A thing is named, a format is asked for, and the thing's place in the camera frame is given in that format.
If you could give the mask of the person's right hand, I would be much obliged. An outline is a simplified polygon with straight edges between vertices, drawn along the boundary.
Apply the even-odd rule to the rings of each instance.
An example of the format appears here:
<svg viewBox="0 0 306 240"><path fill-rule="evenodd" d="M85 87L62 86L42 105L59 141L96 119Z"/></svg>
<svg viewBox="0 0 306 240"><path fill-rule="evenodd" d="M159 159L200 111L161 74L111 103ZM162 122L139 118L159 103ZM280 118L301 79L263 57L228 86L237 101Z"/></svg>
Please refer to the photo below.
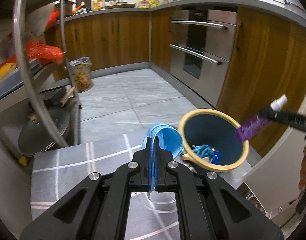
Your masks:
<svg viewBox="0 0 306 240"><path fill-rule="evenodd" d="M299 190L303 191L306 188L306 146L303 149L303 159L301 162Z"/></svg>

